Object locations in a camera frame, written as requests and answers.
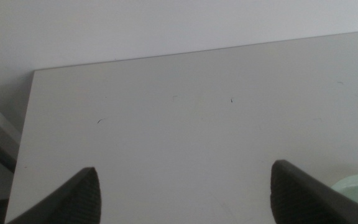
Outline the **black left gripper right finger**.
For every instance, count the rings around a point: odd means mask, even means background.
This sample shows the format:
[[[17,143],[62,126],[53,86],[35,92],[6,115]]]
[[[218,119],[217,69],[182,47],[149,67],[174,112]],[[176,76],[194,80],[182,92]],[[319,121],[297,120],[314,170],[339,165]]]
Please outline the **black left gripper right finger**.
[[[358,224],[358,203],[286,160],[273,163],[270,208],[281,224]]]

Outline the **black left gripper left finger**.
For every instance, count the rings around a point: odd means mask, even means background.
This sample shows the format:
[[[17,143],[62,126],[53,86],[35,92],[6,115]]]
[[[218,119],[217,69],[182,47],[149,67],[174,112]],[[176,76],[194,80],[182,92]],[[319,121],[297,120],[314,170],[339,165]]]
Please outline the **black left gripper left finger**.
[[[86,167],[11,224],[99,224],[101,189],[94,167]]]

